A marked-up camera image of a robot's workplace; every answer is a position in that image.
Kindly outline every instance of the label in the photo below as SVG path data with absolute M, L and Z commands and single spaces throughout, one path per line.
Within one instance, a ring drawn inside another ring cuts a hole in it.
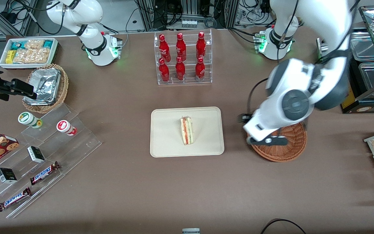
M 353 94 L 352 87 L 349 85 L 349 92 L 347 93 L 346 99 L 342 102 L 342 107 L 347 108 L 349 105 L 356 101 L 355 95 Z

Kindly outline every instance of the clear acrylic rack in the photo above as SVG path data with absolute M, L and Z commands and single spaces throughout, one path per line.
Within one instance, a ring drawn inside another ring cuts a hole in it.
M 205 33 L 205 41 L 206 41 L 206 55 L 203 58 L 203 63 L 205 64 L 205 78 L 202 82 L 196 81 L 196 43 L 198 40 L 199 32 Z M 187 49 L 187 60 L 184 61 L 184 65 L 186 67 L 186 77 L 184 81 L 179 81 L 176 77 L 175 71 L 175 64 L 177 58 L 177 51 L 175 49 L 175 45 L 177 44 L 177 33 L 174 31 L 165 31 L 165 32 L 156 32 L 154 34 L 154 52 L 156 58 L 156 67 L 157 67 L 157 81 L 159 85 L 182 85 L 182 84 L 202 84 L 202 83 L 212 83 L 213 81 L 213 71 L 212 71 L 212 63 L 213 63 L 213 51 L 212 51 L 212 31 L 211 30 L 189 30 L 189 31 L 182 31 L 183 39 L 186 43 Z M 169 46 L 169 54 L 171 55 L 171 61 L 166 63 L 169 69 L 169 83 L 164 83 L 160 76 L 160 71 L 158 69 L 159 62 L 158 60 L 161 57 L 160 54 L 160 40 L 158 36 L 160 34 L 165 35 L 165 41 L 168 43 Z
M 31 189 L 32 196 L 13 204 L 1 212 L 1 215 L 6 218 L 14 218 L 19 215 L 102 144 L 95 134 L 84 126 L 77 115 L 77 112 L 69 106 L 62 104 L 41 118 L 43 126 L 38 129 L 27 127 L 16 137 L 20 147 L 11 155 L 3 157 L 0 160 L 0 167 L 11 168 L 18 181 L 14 184 L 3 184 L 0 181 L 0 203 L 12 198 L 27 187 Z M 69 121 L 77 129 L 76 135 L 68 136 L 59 132 L 56 129 L 56 124 L 60 120 Z M 40 148 L 45 158 L 43 163 L 31 161 L 27 151 L 31 145 Z M 37 184 L 31 185 L 30 178 L 55 161 L 58 161 L 61 168 Z

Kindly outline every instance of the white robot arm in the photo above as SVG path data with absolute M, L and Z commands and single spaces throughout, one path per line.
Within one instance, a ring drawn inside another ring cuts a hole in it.
M 58 2 L 62 4 L 48 9 Z M 79 36 L 94 64 L 105 66 L 120 57 L 119 45 L 122 41 L 117 41 L 110 35 L 103 35 L 95 25 L 103 17 L 103 10 L 98 1 L 54 0 L 48 2 L 46 8 L 47 15 L 53 22 L 63 25 Z
M 251 137 L 249 144 L 274 145 L 271 133 L 306 119 L 314 108 L 328 110 L 345 99 L 348 90 L 346 75 L 352 16 L 346 0 L 270 0 L 277 15 L 275 28 L 267 30 L 263 54 L 270 59 L 283 58 L 297 29 L 300 16 L 305 25 L 315 30 L 330 45 L 325 64 L 310 64 L 287 59 L 269 75 L 268 98 L 253 113 L 244 129 Z

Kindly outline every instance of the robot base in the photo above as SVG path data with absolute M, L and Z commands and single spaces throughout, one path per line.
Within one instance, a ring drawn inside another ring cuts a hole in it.
M 98 56 L 91 56 L 86 50 L 89 59 L 98 66 L 106 66 L 116 59 L 120 59 L 122 53 L 122 40 L 112 37 L 110 35 L 104 35 L 106 38 L 107 46 L 101 51 Z

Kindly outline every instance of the snickers bar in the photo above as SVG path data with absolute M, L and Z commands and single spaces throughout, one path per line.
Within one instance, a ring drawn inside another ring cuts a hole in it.
M 50 175 L 52 172 L 54 172 L 58 168 L 60 168 L 60 165 L 56 161 L 53 164 L 51 164 L 48 168 L 46 168 L 42 172 L 38 173 L 35 177 L 31 178 L 30 179 L 31 185 L 35 185 L 37 182 L 39 182 L 40 180 L 47 177 L 48 175 Z
M 6 208 L 8 208 L 9 206 L 11 206 L 12 204 L 14 204 L 17 201 L 23 199 L 24 197 L 28 197 L 28 196 L 31 196 L 31 190 L 30 190 L 30 188 L 27 187 L 21 193 L 13 196 L 12 198 L 10 198 L 9 200 L 6 200 L 3 203 L 0 203 L 0 212 L 4 211 Z

